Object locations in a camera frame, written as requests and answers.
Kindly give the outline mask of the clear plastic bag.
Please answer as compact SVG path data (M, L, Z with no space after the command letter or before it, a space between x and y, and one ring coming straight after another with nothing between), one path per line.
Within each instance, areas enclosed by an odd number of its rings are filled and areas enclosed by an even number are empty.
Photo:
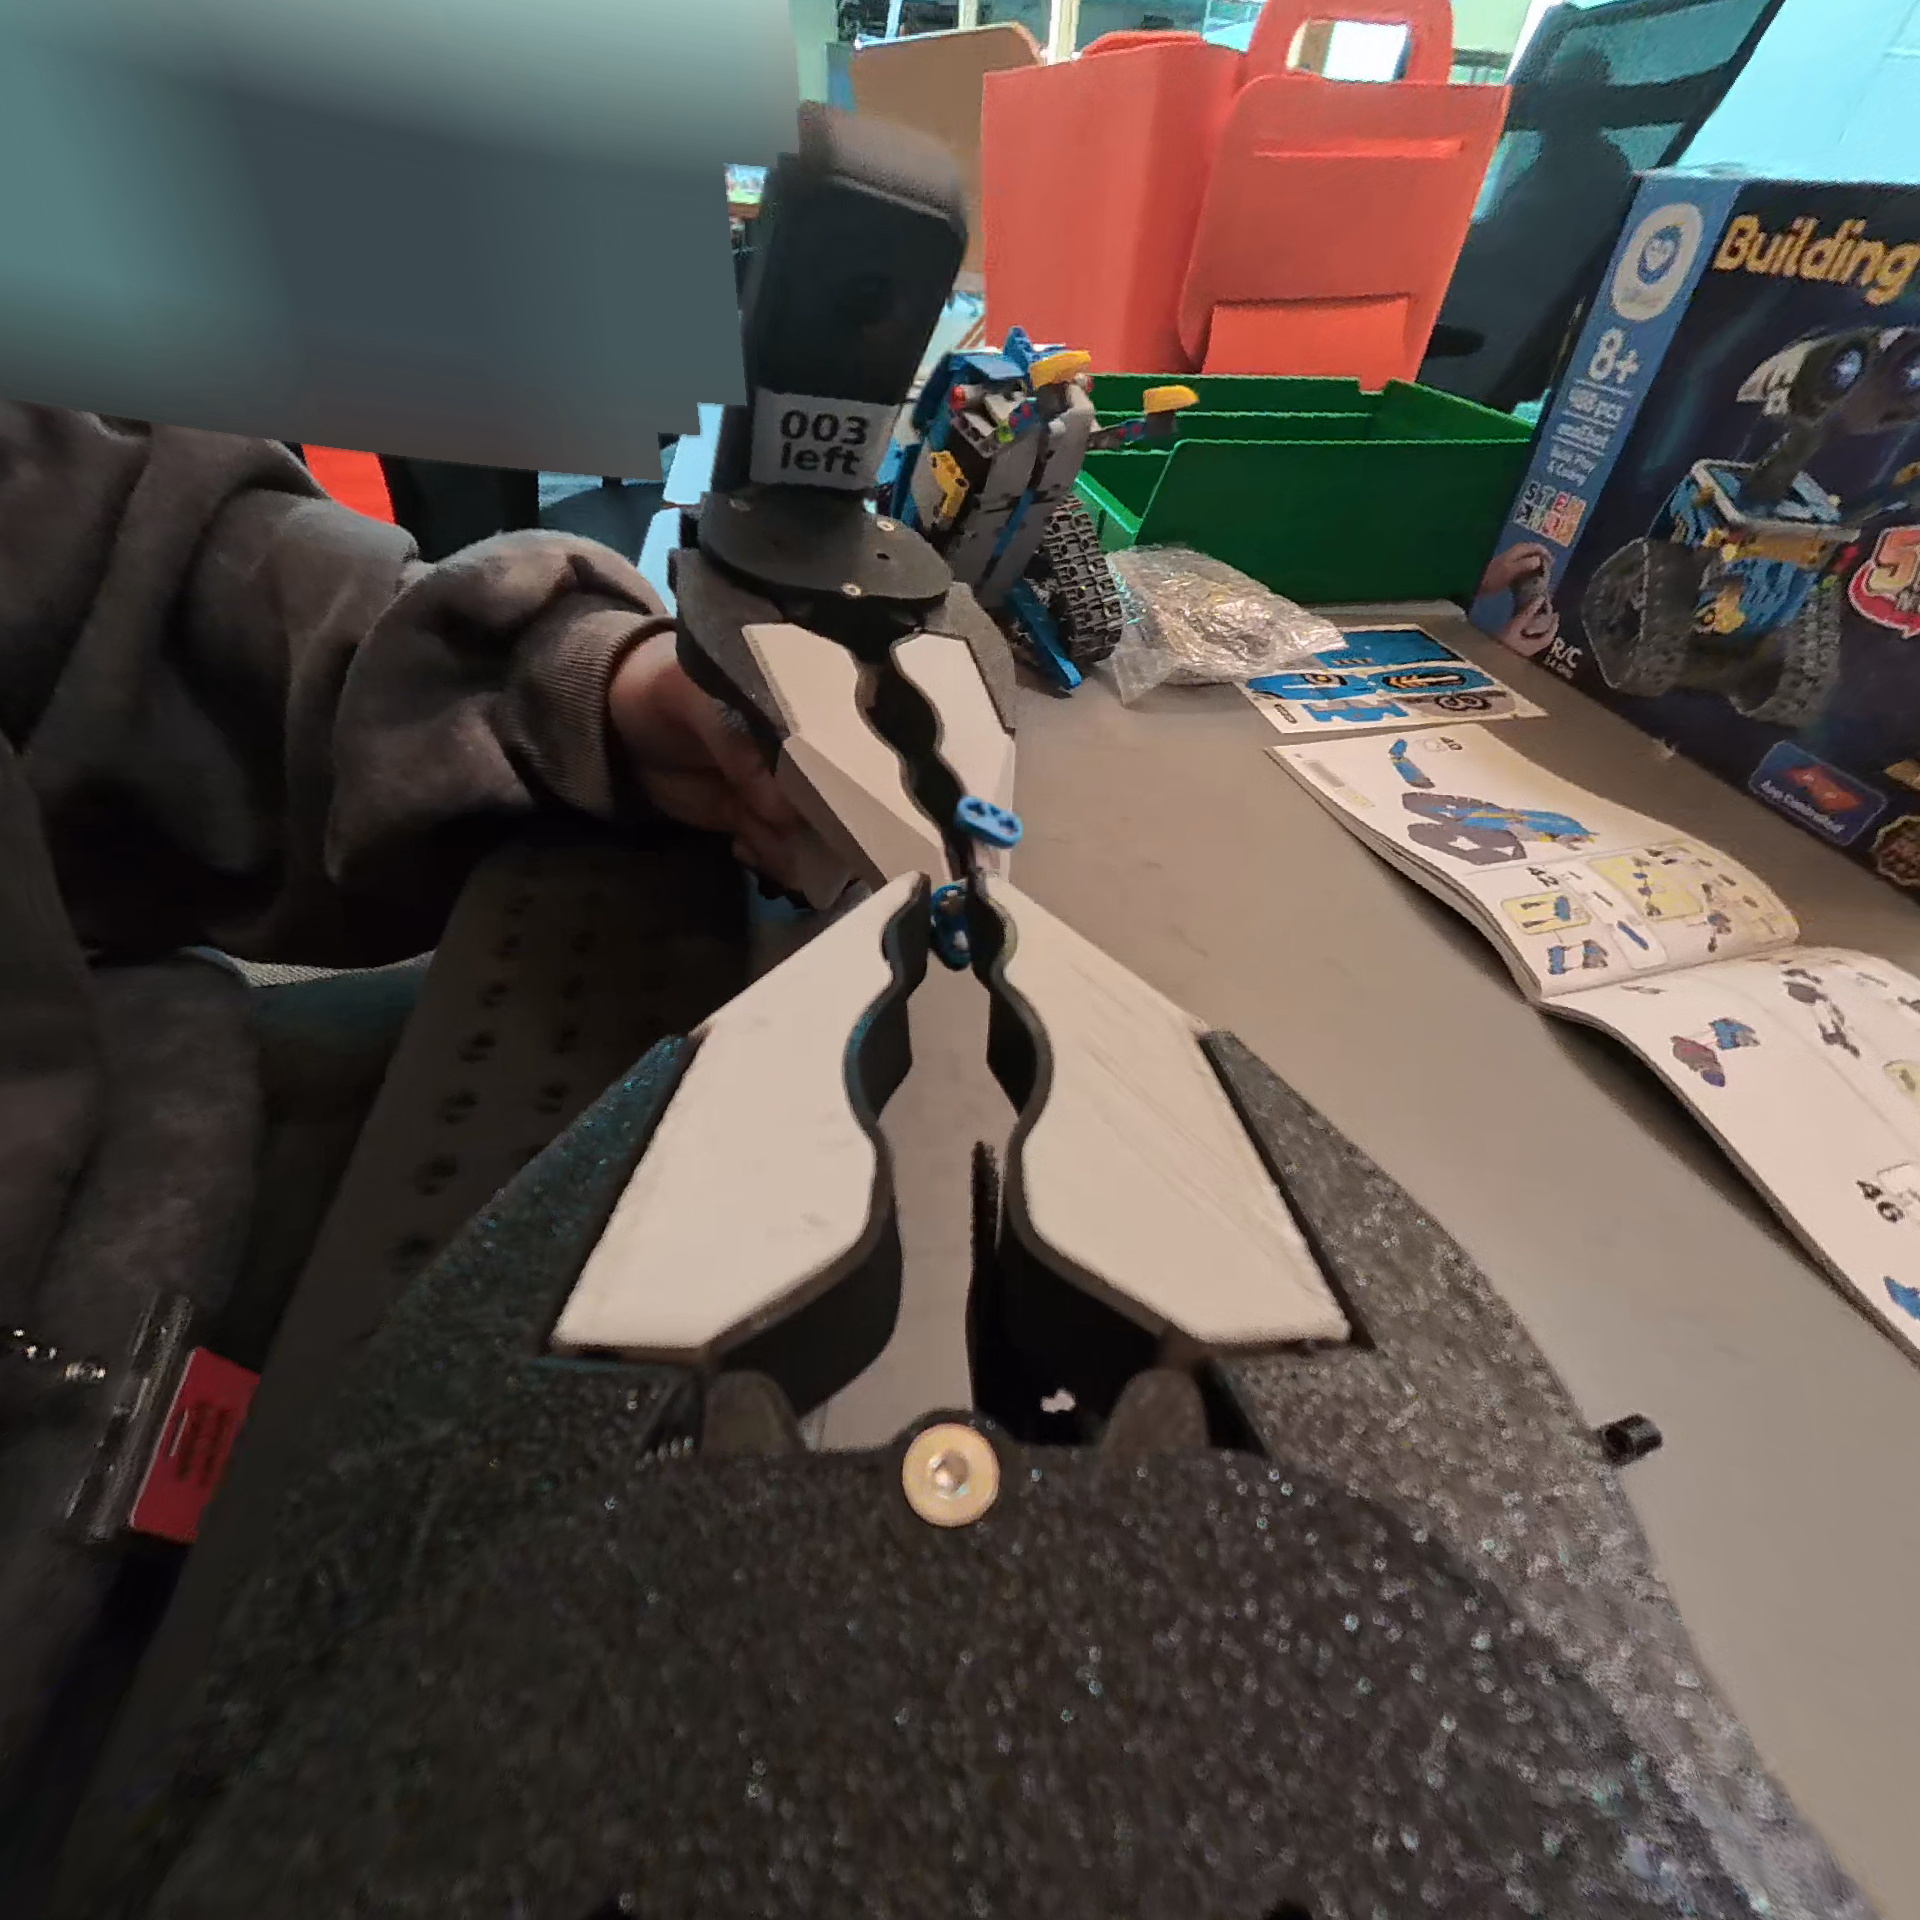
M1183 545L1124 546L1108 566L1119 640L1105 672L1124 707L1163 689L1241 689L1317 669L1344 645L1335 623Z

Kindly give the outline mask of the blue sticker sheet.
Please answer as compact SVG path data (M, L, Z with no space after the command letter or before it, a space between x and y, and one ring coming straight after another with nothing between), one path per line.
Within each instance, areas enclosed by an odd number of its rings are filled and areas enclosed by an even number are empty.
M1335 631L1333 645L1241 694L1285 739L1545 719L1543 707L1411 624Z

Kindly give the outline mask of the grey desk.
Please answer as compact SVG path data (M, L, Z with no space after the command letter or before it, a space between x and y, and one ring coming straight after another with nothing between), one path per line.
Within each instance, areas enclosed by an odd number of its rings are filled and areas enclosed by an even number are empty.
M1696 1649L1872 1904L1915 1915L1915 1362L1270 737L1233 689L1021 674L1015 881L1403 1184L1595 1422L1664 1432L1625 1488Z

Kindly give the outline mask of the person's dark hoodie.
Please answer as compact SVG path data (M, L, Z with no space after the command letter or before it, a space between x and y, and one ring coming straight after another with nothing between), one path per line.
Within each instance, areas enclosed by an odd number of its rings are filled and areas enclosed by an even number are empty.
M160 1301L264 1359L405 1019L244 962L396 970L451 872L336 881L332 715L415 567L287 446L4 402L4 1914L40 1898L181 1553L70 1507Z

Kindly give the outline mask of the person's left hand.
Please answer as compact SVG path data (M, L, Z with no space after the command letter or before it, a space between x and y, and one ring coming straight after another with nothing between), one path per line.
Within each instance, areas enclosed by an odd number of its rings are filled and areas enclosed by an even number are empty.
M798 897L817 854L761 746L678 662L675 634L630 650L608 686L613 737L645 801L668 821L725 838L736 861Z

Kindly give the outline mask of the instruction booklet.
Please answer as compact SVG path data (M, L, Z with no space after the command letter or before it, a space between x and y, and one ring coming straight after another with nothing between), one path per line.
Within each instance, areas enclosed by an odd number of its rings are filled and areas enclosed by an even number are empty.
M1917 982L1817 946L1708 841L1601 801L1496 727L1269 758L1496 949L1548 1018L1619 1042L1851 1304L1917 1355Z

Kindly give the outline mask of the person's left forearm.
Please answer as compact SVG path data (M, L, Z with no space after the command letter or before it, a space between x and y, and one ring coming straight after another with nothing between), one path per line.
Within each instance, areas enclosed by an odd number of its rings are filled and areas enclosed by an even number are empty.
M657 594L600 545L502 536L414 567L332 715L326 872L369 888L451 872L534 813L655 814L617 742L617 671L668 635Z

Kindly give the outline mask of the red label tag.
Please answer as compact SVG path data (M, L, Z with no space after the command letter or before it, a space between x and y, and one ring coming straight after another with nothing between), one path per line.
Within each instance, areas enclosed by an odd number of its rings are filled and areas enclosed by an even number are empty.
M135 1449L140 1475L125 1530L136 1538L192 1546L224 1486L232 1447L248 1422L257 1374L206 1346L182 1360L160 1402L153 1440Z

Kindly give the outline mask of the dark perforated panel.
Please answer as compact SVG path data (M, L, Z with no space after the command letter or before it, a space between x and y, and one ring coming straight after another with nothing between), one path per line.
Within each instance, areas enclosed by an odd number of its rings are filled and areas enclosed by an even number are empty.
M699 834L543 833L469 879L305 1277L344 1354L475 1218L527 1235L555 1323L640 1155L620 1088L747 983L753 898Z

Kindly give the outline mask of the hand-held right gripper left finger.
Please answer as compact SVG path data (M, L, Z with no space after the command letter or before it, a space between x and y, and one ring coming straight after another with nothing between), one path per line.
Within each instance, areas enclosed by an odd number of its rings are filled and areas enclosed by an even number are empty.
M796 1413L880 1355L902 1289L880 1113L912 1065L928 898L923 874L887 881L695 1030L550 1354L753 1373Z

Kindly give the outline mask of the dark blue toy set box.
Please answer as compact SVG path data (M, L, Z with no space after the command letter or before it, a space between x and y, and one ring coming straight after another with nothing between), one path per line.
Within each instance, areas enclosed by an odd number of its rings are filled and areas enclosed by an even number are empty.
M1915 184L1644 175L1469 618L1915 902Z

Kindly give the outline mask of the blue tracked toy robot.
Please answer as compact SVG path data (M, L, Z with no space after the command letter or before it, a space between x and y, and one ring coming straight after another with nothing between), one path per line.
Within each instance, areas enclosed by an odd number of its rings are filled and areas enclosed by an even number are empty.
M945 352L880 469L876 507L921 534L951 576L1060 694L1111 658L1124 614L1077 481L1093 450L1172 441L1198 391L1158 379L1100 425L1088 352L1009 327Z

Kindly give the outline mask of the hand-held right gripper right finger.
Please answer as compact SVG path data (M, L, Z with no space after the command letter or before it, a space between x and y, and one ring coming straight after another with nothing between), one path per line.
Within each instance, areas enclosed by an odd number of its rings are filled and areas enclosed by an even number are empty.
M1111 1411L1155 1365L1345 1346L1204 1025L1005 879L968 934L1015 1113L982 1336L1039 1408Z

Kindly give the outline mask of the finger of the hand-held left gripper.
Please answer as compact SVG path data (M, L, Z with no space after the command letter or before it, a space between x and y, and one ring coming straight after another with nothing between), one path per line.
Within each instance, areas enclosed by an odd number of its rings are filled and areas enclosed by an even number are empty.
M955 826L961 801L1015 813L1016 737L1001 719L990 683L951 634L915 634L893 645L893 743L907 789L945 841L951 874L1009 879L1012 851L982 843Z
M808 833L799 902L827 911L854 885L878 893L899 879L953 881L944 833L917 795L907 760L876 723L878 672L791 623L753 623L740 639L782 725L774 782Z

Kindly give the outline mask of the green storage bin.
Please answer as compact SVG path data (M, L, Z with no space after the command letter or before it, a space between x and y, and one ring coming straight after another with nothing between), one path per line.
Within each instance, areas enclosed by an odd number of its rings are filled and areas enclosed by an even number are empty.
M1113 553L1182 545L1300 607L1468 607L1536 425L1427 387L1185 375L1172 439L1093 450L1077 495Z

